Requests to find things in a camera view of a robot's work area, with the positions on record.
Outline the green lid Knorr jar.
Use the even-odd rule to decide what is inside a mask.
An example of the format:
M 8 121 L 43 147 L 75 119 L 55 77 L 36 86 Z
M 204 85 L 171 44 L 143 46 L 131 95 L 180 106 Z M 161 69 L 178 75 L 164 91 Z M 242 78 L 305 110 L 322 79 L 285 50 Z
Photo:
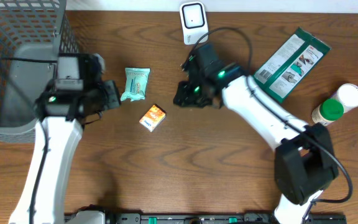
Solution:
M 343 114 L 343 105 L 339 101 L 330 98 L 312 111 L 311 119 L 314 123 L 321 123 L 322 125 L 327 126 L 334 121 L 337 121 Z

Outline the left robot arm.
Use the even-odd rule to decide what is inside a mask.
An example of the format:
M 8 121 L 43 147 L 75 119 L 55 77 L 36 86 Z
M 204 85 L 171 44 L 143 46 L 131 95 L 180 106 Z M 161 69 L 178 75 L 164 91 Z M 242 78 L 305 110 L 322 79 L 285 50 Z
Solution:
M 9 223 L 64 223 L 65 195 L 86 117 L 120 105 L 112 80 L 80 87 L 52 83 L 36 100 L 39 118 L 25 186 Z

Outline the green 3M pouch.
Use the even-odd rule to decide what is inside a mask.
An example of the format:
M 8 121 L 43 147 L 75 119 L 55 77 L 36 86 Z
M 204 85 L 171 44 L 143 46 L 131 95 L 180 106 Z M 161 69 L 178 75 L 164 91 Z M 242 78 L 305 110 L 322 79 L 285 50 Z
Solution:
M 330 50 L 328 44 L 299 27 L 254 73 L 254 79 L 281 103 Z

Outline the white jar blue label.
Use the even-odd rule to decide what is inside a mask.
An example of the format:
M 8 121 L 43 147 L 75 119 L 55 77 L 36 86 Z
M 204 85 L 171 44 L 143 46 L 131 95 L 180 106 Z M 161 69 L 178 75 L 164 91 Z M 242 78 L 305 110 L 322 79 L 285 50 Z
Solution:
M 344 113 L 347 113 L 358 107 L 358 86 L 345 83 L 334 92 L 331 98 L 340 102 L 344 108 Z

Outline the teal white wipes packet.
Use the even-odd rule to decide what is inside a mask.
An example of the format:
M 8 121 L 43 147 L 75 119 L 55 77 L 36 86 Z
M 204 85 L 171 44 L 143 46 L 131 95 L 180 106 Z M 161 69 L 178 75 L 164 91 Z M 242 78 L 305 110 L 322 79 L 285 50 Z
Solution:
M 121 95 L 121 101 L 130 99 L 131 101 L 144 100 L 147 89 L 149 68 L 125 68 L 126 86 Z

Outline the small orange box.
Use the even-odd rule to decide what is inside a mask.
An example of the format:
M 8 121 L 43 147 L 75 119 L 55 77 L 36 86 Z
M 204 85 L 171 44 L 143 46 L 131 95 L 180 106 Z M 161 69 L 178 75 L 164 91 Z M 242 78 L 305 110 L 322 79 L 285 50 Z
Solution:
M 139 123 L 152 132 L 166 117 L 166 112 L 157 105 L 153 105 L 146 114 L 141 117 Z

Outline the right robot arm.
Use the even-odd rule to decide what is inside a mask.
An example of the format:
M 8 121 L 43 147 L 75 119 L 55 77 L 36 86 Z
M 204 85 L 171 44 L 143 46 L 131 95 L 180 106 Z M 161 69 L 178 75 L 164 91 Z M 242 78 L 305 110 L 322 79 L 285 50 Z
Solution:
M 311 208 L 326 202 L 321 194 L 343 170 L 329 131 L 322 124 L 310 126 L 283 109 L 236 63 L 214 60 L 202 65 L 192 61 L 181 68 L 188 79 L 178 84 L 174 104 L 203 108 L 218 100 L 220 106 L 244 119 L 275 154 L 274 179 L 282 195 L 273 220 L 309 221 Z

